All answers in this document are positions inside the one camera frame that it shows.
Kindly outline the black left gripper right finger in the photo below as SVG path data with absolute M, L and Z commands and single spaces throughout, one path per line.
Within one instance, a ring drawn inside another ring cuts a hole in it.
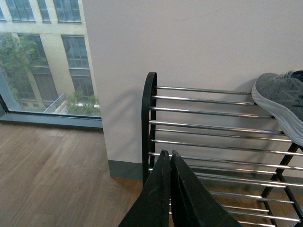
M 177 151 L 170 160 L 171 211 L 176 227 L 240 227 L 199 181 Z

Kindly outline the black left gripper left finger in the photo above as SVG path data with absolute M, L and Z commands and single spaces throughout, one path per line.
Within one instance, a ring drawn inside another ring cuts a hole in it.
M 169 225 L 170 159 L 162 150 L 141 194 L 120 222 L 120 227 L 167 227 Z

